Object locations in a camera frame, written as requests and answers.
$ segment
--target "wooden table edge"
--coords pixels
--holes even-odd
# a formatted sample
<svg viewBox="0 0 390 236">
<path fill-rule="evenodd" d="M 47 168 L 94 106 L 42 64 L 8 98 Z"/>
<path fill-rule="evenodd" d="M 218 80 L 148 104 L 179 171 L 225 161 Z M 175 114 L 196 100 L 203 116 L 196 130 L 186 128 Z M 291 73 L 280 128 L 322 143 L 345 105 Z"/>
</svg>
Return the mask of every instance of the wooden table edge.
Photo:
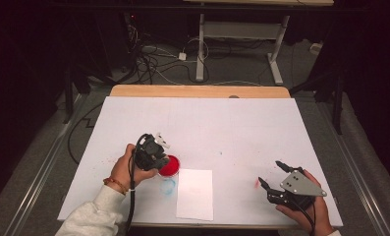
<svg viewBox="0 0 390 236">
<path fill-rule="evenodd" d="M 290 98 L 284 87 L 225 87 L 225 86 L 153 86 L 118 85 L 110 96 L 134 97 L 203 97 L 203 98 Z"/>
</svg>

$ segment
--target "white sleeve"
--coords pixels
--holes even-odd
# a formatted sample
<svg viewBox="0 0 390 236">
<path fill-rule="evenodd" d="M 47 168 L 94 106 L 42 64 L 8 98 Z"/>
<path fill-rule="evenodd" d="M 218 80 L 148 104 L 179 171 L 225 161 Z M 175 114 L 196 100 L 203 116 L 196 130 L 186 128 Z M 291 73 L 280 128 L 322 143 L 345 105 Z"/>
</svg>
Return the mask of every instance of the white sleeve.
<svg viewBox="0 0 390 236">
<path fill-rule="evenodd" d="M 123 215 L 119 212 L 125 196 L 102 186 L 93 202 L 86 202 L 76 208 L 63 222 L 60 235 L 116 235 Z"/>
<path fill-rule="evenodd" d="M 341 236 L 341 233 L 339 232 L 339 230 L 335 230 L 333 233 L 331 233 L 327 236 Z"/>
</svg>

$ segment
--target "human arm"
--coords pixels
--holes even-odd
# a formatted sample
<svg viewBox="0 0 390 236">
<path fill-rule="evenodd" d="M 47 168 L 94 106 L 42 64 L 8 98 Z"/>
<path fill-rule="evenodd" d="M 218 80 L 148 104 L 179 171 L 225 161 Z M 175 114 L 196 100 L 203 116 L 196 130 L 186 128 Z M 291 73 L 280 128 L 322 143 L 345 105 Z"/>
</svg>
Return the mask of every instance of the human arm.
<svg viewBox="0 0 390 236">
<path fill-rule="evenodd" d="M 131 185 L 129 165 L 133 164 L 130 158 L 134 148 L 134 145 L 127 145 L 124 155 L 118 159 L 110 176 L 119 181 L 127 191 Z M 156 173 L 156 169 L 143 171 L 136 166 L 134 174 L 136 185 Z M 123 220 L 123 215 L 119 212 L 125 198 L 123 192 L 120 185 L 106 182 L 92 202 L 82 204 L 69 215 L 56 235 L 116 235 L 117 224 Z"/>
<path fill-rule="evenodd" d="M 305 176 L 314 184 L 320 187 L 320 183 L 308 172 L 305 170 Z M 277 205 L 276 209 L 287 215 L 288 217 L 296 220 L 301 228 L 307 233 L 311 232 L 311 225 L 308 222 L 307 218 L 301 211 L 294 211 L 289 209 L 286 206 Z M 314 216 L 316 215 L 316 221 L 314 226 L 314 236 L 337 236 L 340 235 L 339 231 L 335 229 L 330 224 L 329 213 L 325 200 L 322 197 L 315 197 L 314 205 L 310 206 L 306 210 L 307 214 L 314 221 Z"/>
</svg>

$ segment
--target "red object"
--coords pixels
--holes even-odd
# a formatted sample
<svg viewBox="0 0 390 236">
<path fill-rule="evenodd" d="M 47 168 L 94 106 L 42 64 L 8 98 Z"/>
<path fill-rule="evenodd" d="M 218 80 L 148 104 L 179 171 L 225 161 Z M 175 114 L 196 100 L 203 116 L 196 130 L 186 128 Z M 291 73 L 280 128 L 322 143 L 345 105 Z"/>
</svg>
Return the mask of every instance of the red object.
<svg viewBox="0 0 390 236">
<path fill-rule="evenodd" d="M 179 159 L 174 155 L 168 155 L 170 158 L 170 161 L 158 171 L 158 173 L 163 177 L 172 177 L 173 175 L 177 174 L 180 169 L 180 161 Z"/>
</svg>

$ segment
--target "sheet of paper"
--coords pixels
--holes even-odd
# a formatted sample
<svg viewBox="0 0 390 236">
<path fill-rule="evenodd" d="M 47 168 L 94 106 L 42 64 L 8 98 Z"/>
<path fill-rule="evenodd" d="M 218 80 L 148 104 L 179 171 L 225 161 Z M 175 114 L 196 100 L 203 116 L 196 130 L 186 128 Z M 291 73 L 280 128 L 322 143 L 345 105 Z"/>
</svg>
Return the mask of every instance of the sheet of paper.
<svg viewBox="0 0 390 236">
<path fill-rule="evenodd" d="M 176 216 L 213 220 L 213 184 L 211 170 L 181 169 Z"/>
</svg>

